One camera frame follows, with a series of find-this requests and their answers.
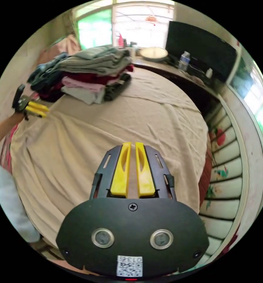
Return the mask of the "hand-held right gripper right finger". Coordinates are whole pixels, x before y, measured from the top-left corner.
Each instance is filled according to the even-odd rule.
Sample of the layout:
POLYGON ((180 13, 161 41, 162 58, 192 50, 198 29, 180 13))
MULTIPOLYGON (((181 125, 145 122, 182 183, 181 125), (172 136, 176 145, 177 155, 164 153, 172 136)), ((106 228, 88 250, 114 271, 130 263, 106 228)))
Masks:
POLYGON ((155 195, 155 186, 145 151, 144 144, 142 142, 135 143, 136 153, 136 172, 138 183, 138 197, 153 197, 155 195))

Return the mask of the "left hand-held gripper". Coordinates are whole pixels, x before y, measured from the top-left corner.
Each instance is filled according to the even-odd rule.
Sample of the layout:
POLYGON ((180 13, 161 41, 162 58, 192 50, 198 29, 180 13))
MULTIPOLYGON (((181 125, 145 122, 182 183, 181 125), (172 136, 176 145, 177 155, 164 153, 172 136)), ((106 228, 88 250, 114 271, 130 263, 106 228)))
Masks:
POLYGON ((16 113, 22 113, 26 121, 29 120, 28 115, 44 118, 48 111, 47 106, 35 102, 31 97, 16 94, 16 113))

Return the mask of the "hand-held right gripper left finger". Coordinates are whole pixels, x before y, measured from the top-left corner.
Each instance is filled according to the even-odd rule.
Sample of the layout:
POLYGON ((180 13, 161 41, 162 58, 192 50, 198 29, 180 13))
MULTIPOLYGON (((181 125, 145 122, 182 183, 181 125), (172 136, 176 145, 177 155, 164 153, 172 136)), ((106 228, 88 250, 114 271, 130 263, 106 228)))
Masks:
POLYGON ((130 152, 131 142, 123 143, 110 188, 112 196, 128 196, 130 152))

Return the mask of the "person's left hand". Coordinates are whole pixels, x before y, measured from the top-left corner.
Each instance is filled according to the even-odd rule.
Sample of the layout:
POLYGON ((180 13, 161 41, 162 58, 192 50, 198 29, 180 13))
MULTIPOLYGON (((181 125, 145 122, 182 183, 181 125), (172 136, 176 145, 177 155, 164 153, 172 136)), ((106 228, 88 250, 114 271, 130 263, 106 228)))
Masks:
POLYGON ((14 120, 15 123, 20 123, 23 119, 25 118, 24 112, 15 112, 12 115, 12 119, 14 120))

